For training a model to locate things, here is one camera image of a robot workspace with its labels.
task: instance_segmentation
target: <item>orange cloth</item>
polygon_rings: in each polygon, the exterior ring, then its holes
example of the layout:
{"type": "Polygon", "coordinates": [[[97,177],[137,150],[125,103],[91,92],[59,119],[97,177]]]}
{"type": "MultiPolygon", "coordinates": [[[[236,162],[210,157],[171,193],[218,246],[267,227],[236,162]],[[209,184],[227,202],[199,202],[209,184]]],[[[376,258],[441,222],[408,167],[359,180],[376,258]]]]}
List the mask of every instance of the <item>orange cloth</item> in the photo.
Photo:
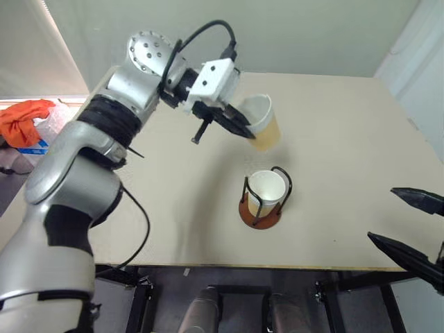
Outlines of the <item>orange cloth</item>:
{"type": "Polygon", "coordinates": [[[32,146],[40,141],[40,135],[34,127],[34,118],[47,118],[48,108],[56,106],[45,99],[24,101],[0,111],[0,135],[15,148],[32,146]]]}

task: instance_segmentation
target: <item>black band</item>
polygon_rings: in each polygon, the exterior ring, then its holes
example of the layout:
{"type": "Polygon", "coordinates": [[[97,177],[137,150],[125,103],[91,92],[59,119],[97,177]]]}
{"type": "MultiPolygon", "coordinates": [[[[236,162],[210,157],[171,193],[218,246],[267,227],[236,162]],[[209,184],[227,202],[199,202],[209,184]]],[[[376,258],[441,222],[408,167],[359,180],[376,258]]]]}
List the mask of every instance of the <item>black band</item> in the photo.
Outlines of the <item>black band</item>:
{"type": "Polygon", "coordinates": [[[142,122],[133,111],[102,95],[94,96],[77,120],[90,123],[125,148],[142,128],[142,122]]]}

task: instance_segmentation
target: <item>cup with liquid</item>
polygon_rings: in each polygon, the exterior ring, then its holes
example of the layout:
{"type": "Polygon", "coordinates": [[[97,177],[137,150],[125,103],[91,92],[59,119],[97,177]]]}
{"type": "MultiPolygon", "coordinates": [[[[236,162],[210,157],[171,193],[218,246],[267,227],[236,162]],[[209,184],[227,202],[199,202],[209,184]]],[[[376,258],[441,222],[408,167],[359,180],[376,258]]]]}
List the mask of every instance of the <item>cup with liquid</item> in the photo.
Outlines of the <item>cup with liquid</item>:
{"type": "Polygon", "coordinates": [[[257,94],[244,99],[237,107],[250,122],[247,128],[256,136],[248,141],[258,151],[266,151],[279,142],[280,131],[269,95],[257,94]]]}

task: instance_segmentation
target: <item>black cable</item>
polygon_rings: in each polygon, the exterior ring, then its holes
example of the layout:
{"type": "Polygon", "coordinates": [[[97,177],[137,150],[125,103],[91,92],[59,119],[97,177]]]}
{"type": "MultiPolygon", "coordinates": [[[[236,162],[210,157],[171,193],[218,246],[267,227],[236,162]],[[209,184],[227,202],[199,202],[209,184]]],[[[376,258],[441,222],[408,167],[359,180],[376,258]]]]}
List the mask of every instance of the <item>black cable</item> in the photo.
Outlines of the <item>black cable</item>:
{"type": "Polygon", "coordinates": [[[211,28],[212,26],[225,27],[225,29],[227,29],[227,32],[230,34],[230,39],[231,39],[230,45],[232,47],[234,47],[236,45],[236,37],[234,36],[234,31],[231,28],[231,26],[226,21],[223,21],[222,19],[215,19],[214,21],[210,21],[210,22],[206,23],[205,25],[201,26],[196,31],[194,31],[194,33],[184,41],[184,43],[182,44],[182,46],[179,49],[179,52],[181,52],[185,47],[187,47],[187,45],[189,43],[191,43],[191,41],[194,38],[196,38],[198,35],[200,35],[203,31],[207,30],[208,28],[211,28]]]}
{"type": "Polygon", "coordinates": [[[96,273],[96,278],[110,272],[110,271],[115,271],[118,270],[122,267],[125,267],[126,265],[128,265],[134,258],[136,258],[136,256],[140,253],[140,251],[142,250],[142,248],[145,246],[146,244],[146,240],[148,239],[148,236],[150,234],[150,219],[148,218],[148,214],[146,213],[146,210],[142,207],[142,205],[139,203],[139,201],[137,201],[137,199],[124,187],[122,186],[123,192],[126,193],[127,196],[130,197],[130,199],[136,204],[136,206],[138,206],[138,208],[142,211],[142,213],[145,216],[146,219],[146,234],[145,234],[145,238],[142,241],[142,243],[140,244],[139,248],[133,253],[133,255],[131,255],[131,257],[129,257],[127,260],[125,260],[124,262],[122,262],[121,264],[109,268],[109,269],[105,269],[104,271],[98,272],[96,273]]]}
{"type": "Polygon", "coordinates": [[[159,84],[159,91],[162,93],[165,88],[165,83],[167,81],[168,72],[171,68],[171,65],[173,64],[174,58],[176,55],[180,52],[180,46],[182,45],[182,40],[177,40],[176,44],[173,47],[173,50],[171,51],[171,54],[169,55],[168,62],[166,63],[164,72],[162,73],[162,79],[160,80],[159,84]]]}

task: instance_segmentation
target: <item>orange liquid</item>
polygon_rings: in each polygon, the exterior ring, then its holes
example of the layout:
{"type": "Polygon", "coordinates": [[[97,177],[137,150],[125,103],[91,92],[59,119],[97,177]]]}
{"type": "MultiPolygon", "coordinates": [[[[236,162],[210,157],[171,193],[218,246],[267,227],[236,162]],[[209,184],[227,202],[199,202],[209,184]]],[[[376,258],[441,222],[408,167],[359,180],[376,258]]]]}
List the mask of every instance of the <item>orange liquid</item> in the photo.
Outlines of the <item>orange liquid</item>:
{"type": "Polygon", "coordinates": [[[280,140],[280,131],[276,116],[273,115],[270,123],[263,131],[255,134],[256,139],[248,139],[248,141],[256,147],[258,151],[266,151],[276,145],[280,140]]]}

